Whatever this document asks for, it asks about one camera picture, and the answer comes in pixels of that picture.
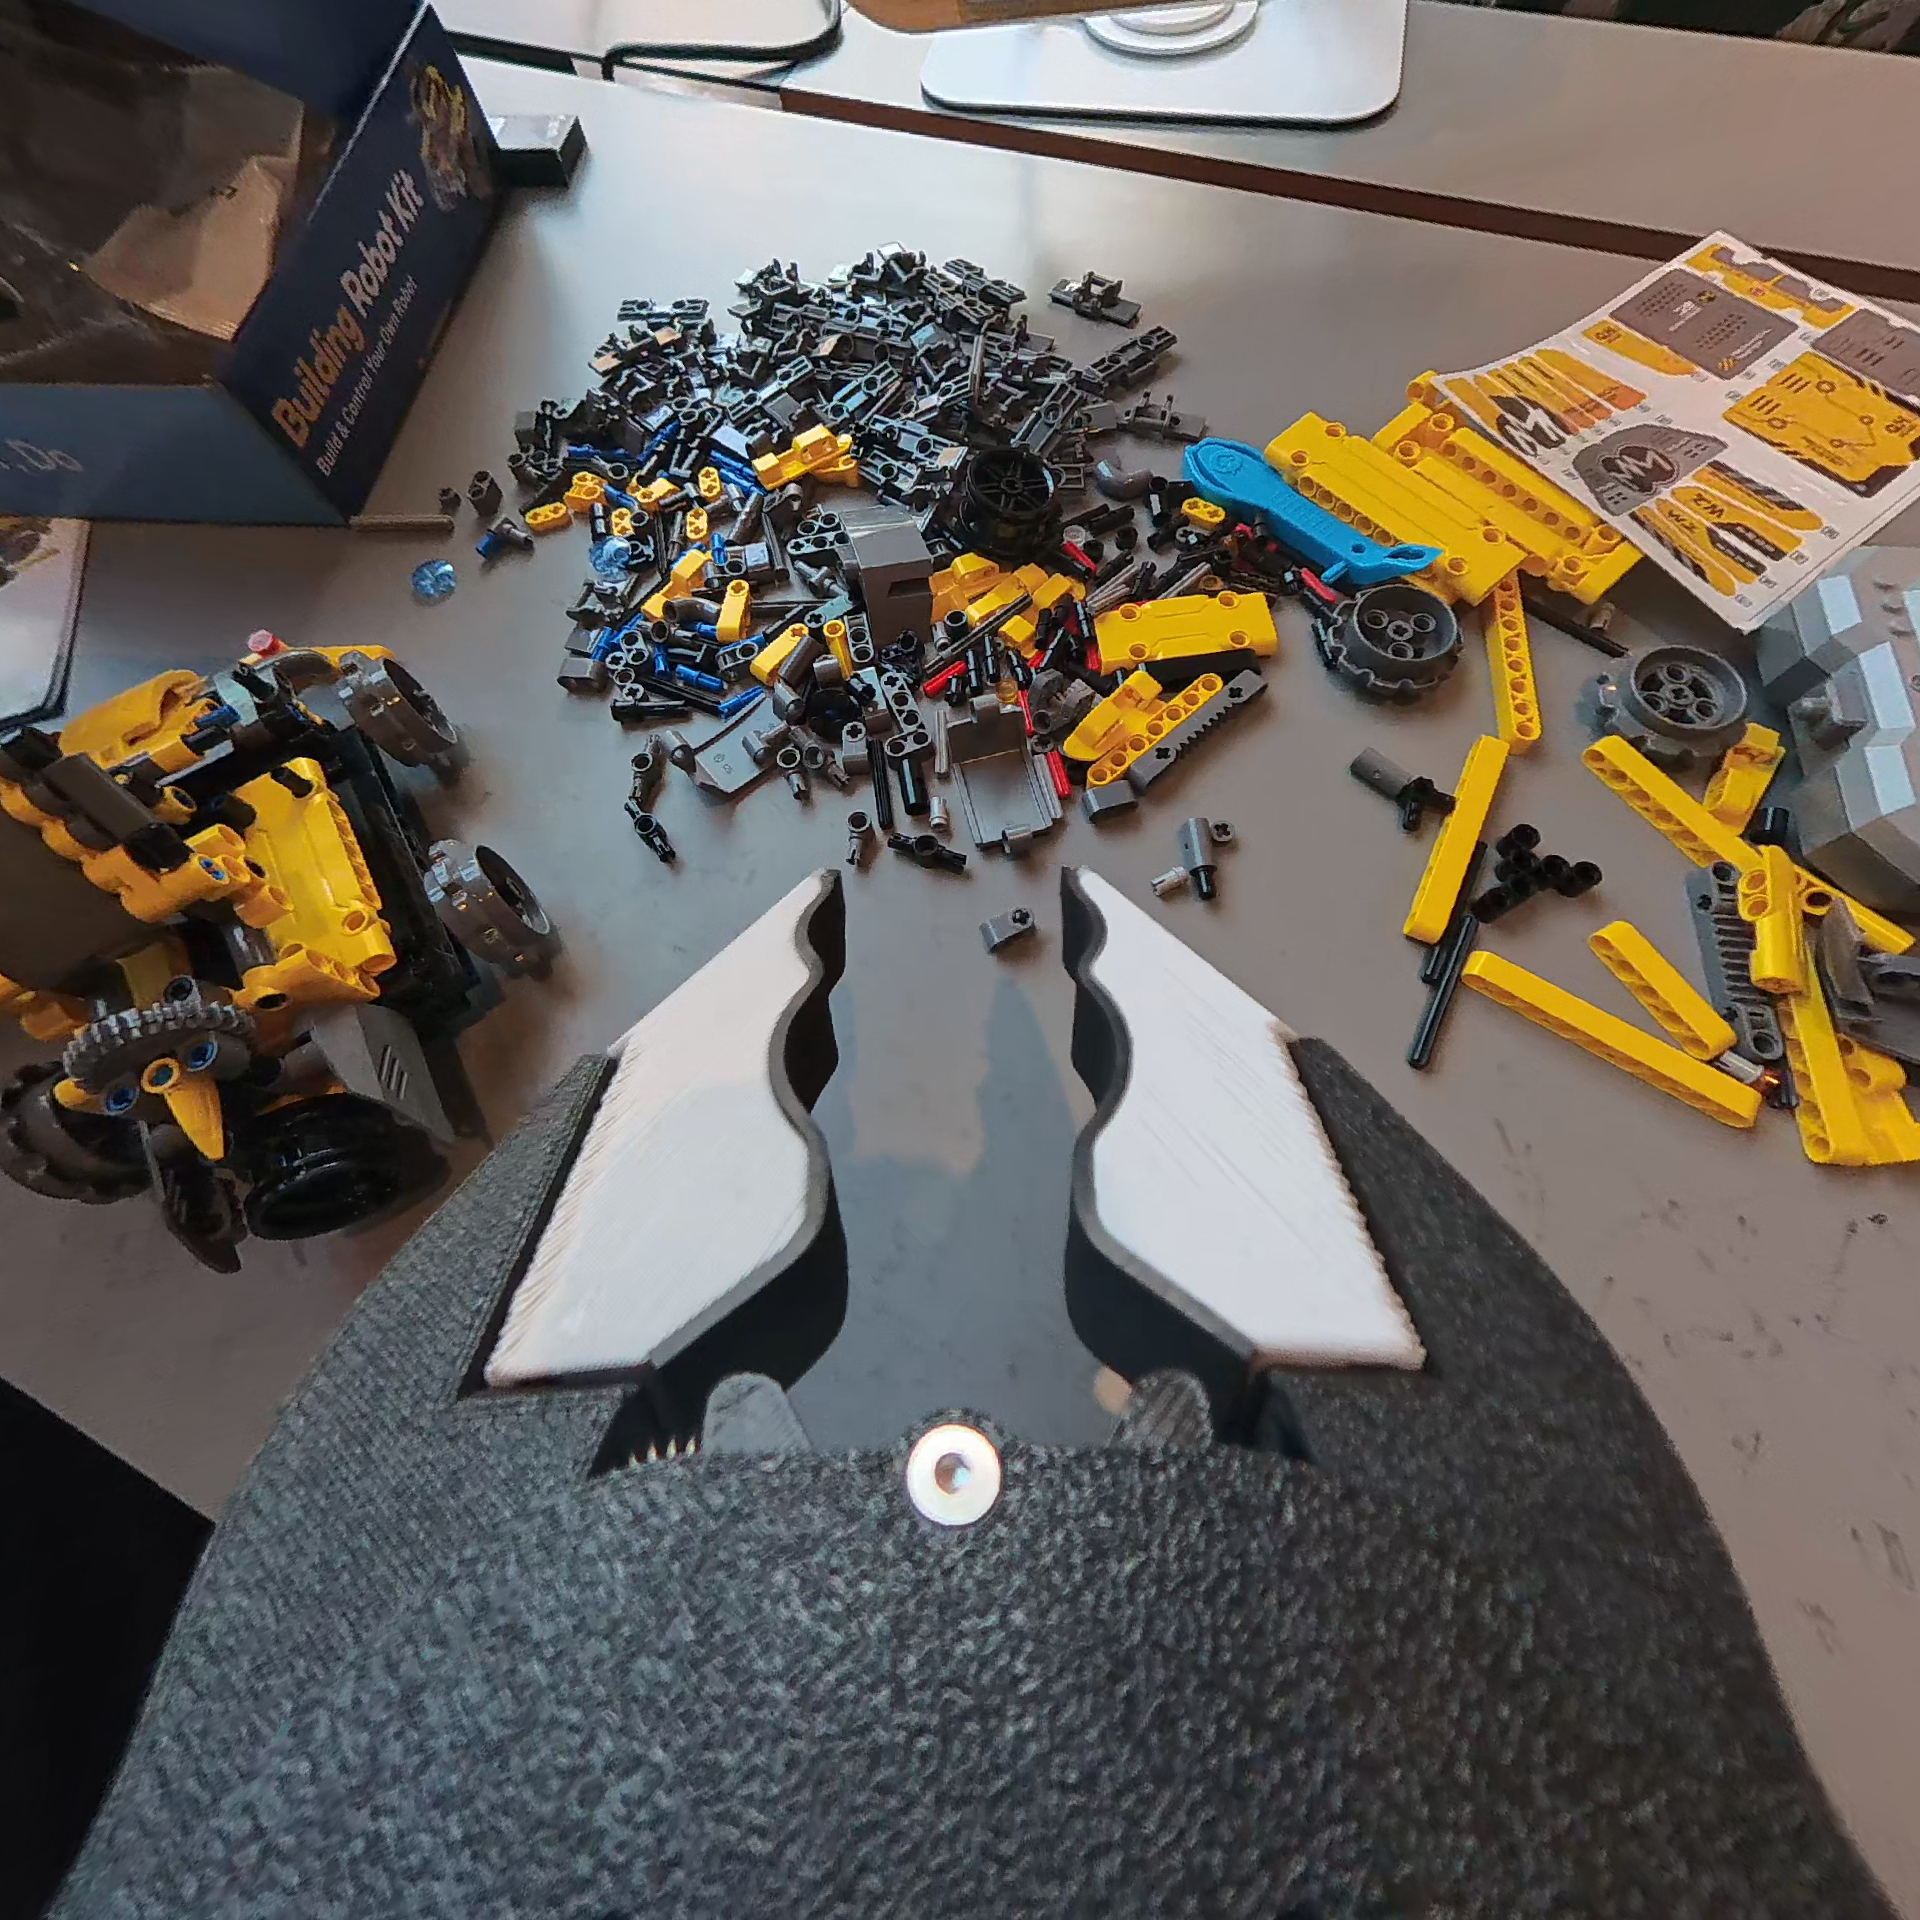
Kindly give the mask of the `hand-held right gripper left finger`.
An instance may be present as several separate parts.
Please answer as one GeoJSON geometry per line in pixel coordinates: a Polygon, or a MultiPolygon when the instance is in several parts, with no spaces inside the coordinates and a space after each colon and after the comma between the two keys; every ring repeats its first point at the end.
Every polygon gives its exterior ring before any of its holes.
{"type": "Polygon", "coordinates": [[[612,1045],[487,1390],[638,1385],[640,1418],[678,1434],[727,1377],[790,1387],[827,1353],[847,1245],[809,1112],[843,966],[843,883],[817,869],[612,1045]]]}

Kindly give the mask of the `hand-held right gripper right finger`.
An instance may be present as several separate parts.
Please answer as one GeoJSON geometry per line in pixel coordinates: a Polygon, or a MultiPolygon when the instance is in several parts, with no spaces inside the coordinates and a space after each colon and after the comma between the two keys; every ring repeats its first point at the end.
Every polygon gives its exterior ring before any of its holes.
{"type": "Polygon", "coordinates": [[[1294,1032],[1091,869],[1062,870],[1071,1066],[1065,1298],[1127,1382],[1192,1377],[1237,1427],[1269,1370],[1420,1371],[1294,1061],[1294,1032]]]}

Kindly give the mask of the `clear plastic bag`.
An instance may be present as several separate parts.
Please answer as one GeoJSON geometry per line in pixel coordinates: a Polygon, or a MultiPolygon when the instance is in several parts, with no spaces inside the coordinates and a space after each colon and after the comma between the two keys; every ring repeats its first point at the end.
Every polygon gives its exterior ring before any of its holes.
{"type": "Polygon", "coordinates": [[[335,117],[228,66],[4,19],[3,380],[220,372],[341,139],[335,117]]]}

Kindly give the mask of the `pile of building pieces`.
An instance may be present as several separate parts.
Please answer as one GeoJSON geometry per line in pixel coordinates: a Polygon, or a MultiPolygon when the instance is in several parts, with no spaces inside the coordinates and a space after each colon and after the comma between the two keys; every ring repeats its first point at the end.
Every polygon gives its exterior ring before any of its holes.
{"type": "Polygon", "coordinates": [[[712,800],[837,788],[860,798],[847,865],[887,842],[956,873],[956,832],[1020,858],[1071,809],[1125,821],[1264,697],[1275,601],[1315,577],[1189,486],[1206,424],[1148,386],[1175,336],[1116,280],[1048,300],[1118,340],[1070,358],[1023,291],[960,256],[877,248],[825,280],[775,261],[725,321],[705,300],[623,302],[585,395],[517,418],[520,514],[481,556],[565,531],[632,539],[625,582],[588,565],[558,684],[648,729],[628,817],[660,861],[668,764],[712,800]],[[1053,472],[1051,539],[1027,565],[956,536],[979,448],[1053,472]],[[936,560],[926,641],[872,648],[843,549],[865,517],[919,522],[936,560]]]}

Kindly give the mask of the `scattered yellow holed beams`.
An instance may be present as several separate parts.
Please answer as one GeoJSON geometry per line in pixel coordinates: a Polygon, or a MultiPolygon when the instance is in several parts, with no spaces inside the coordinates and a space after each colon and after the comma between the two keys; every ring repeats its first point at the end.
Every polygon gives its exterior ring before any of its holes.
{"type": "Polygon", "coordinates": [[[1483,949],[1483,932],[1517,908],[1599,886],[1599,867],[1543,850],[1526,824],[1488,835],[1507,764],[1541,733],[1526,612],[1517,573],[1483,606],[1494,733],[1472,744],[1448,790],[1373,754],[1351,765],[1397,805],[1405,829],[1438,821],[1404,921],[1427,952],[1428,987],[1407,1066],[1430,1064],[1468,989],[1733,1129],[1753,1126],[1765,1106],[1788,1108],[1811,1163],[1913,1166],[1916,934],[1796,852],[1789,809],[1769,805],[1788,757],[1773,728],[1748,716],[1734,748],[1684,773],[1619,737],[1596,737],[1581,754],[1693,873],[1700,982],[1627,920],[1588,932],[1592,957],[1649,1028],[1483,949]]]}

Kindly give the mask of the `yellow toy construction vehicle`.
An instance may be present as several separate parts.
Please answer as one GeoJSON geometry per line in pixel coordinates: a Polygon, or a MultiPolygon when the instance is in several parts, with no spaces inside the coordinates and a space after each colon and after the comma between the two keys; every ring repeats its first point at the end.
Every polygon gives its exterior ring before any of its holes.
{"type": "Polygon", "coordinates": [[[432,838],[395,771],[463,744],[383,648],[259,641],[3,746],[3,1166],[149,1196],[205,1266],[391,1213],[477,1126],[459,1032],[559,938],[491,848],[432,838]]]}

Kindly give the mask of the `grey wheel hub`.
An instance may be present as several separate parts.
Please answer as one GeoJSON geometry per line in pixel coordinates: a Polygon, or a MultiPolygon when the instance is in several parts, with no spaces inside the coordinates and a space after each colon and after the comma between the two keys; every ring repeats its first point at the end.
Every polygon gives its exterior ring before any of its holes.
{"type": "Polygon", "coordinates": [[[1415,705],[1459,665],[1451,606],[1413,582],[1381,582],[1327,612],[1317,632],[1323,665],[1373,705],[1415,705]]]}
{"type": "Polygon", "coordinates": [[[1649,648],[1590,686],[1590,731],[1676,773],[1713,764],[1740,744],[1747,721],[1737,665],[1691,644],[1649,648]]]}

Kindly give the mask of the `building instruction booklet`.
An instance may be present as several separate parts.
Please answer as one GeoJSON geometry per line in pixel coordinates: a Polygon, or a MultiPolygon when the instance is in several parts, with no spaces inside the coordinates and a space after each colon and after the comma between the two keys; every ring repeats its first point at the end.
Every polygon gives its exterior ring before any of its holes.
{"type": "Polygon", "coordinates": [[[3,517],[3,729],[63,709],[86,552],[85,520],[3,517]]]}

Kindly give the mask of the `black rectangular block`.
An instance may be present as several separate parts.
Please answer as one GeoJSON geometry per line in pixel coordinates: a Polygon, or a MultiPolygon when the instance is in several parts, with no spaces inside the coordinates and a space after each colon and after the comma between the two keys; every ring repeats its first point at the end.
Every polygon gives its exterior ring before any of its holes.
{"type": "Polygon", "coordinates": [[[508,187],[566,190],[585,160],[585,125],[573,112],[491,112],[487,125],[508,187]]]}

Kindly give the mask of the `black wheel rim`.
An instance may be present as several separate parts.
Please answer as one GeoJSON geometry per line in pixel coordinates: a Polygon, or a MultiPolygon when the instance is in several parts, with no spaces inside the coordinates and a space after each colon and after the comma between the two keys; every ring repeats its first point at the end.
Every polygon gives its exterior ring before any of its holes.
{"type": "Polygon", "coordinates": [[[1053,472],[1030,448],[968,452],[950,523],[965,552],[999,565],[1027,565],[1051,539],[1053,472]]]}

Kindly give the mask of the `blue brick separator tool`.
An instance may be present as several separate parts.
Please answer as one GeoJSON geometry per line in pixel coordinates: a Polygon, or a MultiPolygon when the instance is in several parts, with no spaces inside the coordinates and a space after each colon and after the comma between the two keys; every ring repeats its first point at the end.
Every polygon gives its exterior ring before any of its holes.
{"type": "Polygon", "coordinates": [[[1237,522],[1264,529],[1340,593],[1384,585],[1445,557],[1433,545],[1381,545],[1366,538],[1288,484],[1259,451],[1237,442],[1200,440],[1187,446],[1183,477],[1237,522]]]}

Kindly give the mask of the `grey motor hub block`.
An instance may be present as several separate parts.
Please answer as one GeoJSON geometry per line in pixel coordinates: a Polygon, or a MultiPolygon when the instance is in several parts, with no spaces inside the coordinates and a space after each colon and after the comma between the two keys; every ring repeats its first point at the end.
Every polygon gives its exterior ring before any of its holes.
{"type": "Polygon", "coordinates": [[[1870,545],[1758,629],[1798,762],[1798,848],[1889,916],[1918,910],[1916,620],[1916,546],[1870,545]]]}

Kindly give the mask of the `yellow sticker sheet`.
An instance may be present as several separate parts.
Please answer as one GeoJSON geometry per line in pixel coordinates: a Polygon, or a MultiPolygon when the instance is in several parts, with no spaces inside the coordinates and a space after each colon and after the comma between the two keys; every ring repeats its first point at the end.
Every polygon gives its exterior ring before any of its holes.
{"type": "Polygon", "coordinates": [[[1726,230],[1407,395],[1472,421],[1751,633],[1918,498],[1918,324],[1726,230]]]}

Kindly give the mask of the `blue cardboard kit box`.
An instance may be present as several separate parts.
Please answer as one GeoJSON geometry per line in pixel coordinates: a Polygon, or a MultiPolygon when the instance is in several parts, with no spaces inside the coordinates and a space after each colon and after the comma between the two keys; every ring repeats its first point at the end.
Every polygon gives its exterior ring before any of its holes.
{"type": "Polygon", "coordinates": [[[489,241],[495,145],[429,4],[3,6],[52,42],[228,66],[343,125],[221,370],[193,386],[3,380],[7,514],[333,523],[358,514],[489,241]]]}

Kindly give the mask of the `grey curved block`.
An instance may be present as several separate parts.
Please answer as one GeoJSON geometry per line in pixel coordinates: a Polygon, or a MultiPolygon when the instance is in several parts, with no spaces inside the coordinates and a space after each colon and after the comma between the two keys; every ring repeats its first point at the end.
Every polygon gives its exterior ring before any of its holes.
{"type": "Polygon", "coordinates": [[[843,539],[847,578],[877,650],[926,641],[932,625],[929,573],[936,560],[911,517],[849,520],[843,539]]]}

